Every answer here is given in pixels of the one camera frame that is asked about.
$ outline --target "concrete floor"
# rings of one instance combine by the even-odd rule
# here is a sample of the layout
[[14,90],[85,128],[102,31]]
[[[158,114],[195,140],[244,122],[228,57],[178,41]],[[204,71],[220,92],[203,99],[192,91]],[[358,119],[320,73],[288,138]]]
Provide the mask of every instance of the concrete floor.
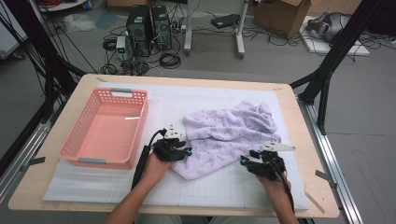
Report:
[[[87,12],[93,21],[98,21],[103,13],[102,9]],[[210,27],[209,19],[194,22]],[[98,70],[104,64],[102,37],[124,23],[125,17],[119,17],[105,30],[73,33],[70,37]],[[64,35],[61,38],[71,63],[91,72]],[[296,47],[275,46],[268,43],[268,35],[244,40],[246,56],[240,60],[235,53],[233,36],[194,34],[193,52],[188,57],[183,50],[179,53],[182,61],[179,68],[159,67],[161,73],[150,69],[146,76],[291,83],[315,71],[324,59],[308,53],[303,43]],[[396,153],[393,151],[396,137],[392,120],[396,114],[393,98],[396,94],[396,50],[382,47],[369,51],[369,57],[357,57],[356,62],[345,58],[335,71],[326,131],[363,222],[394,223],[396,182],[392,176],[396,170]],[[0,97],[1,157],[41,106],[44,97],[28,60],[5,60],[0,62],[0,71],[3,93]],[[105,216],[103,213],[10,211],[7,198],[0,206],[2,223],[98,223]],[[342,216],[315,221],[346,223]]]

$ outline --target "purple cloth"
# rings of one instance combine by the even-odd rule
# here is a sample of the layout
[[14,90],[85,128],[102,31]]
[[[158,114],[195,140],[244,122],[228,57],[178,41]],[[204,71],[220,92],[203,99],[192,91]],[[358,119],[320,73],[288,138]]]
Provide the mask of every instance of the purple cloth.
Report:
[[201,110],[184,118],[192,155],[172,168],[185,179],[209,175],[259,150],[267,141],[280,142],[271,109],[244,101],[231,110]]

